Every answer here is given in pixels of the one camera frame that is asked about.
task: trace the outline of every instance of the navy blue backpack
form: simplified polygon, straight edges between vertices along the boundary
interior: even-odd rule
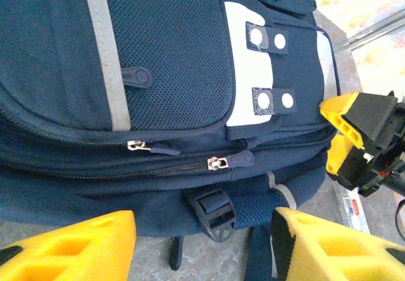
[[[178,245],[266,237],[274,208],[324,181],[335,130],[318,106],[339,83],[314,0],[0,6],[0,219],[131,209],[138,235]],[[257,260],[246,279],[270,279]]]

